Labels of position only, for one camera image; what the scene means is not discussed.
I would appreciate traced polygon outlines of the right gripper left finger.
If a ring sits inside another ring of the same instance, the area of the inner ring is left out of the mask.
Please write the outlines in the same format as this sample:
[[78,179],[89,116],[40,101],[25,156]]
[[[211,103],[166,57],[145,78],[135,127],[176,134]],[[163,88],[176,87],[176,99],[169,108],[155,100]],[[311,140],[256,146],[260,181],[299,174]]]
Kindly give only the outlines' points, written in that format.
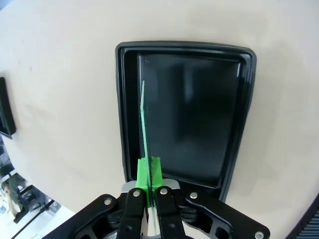
[[148,160],[138,160],[136,187],[118,198],[103,194],[45,236],[46,239],[139,239],[147,207]]

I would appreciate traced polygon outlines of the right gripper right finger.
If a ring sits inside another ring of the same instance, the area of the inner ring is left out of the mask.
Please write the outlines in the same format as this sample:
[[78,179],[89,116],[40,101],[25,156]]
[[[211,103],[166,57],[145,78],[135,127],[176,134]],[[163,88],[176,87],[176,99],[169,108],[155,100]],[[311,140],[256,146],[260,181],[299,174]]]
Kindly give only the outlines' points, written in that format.
[[204,191],[184,194],[164,185],[160,158],[150,158],[152,193],[163,239],[184,239],[184,224],[210,239],[268,239],[270,230]]

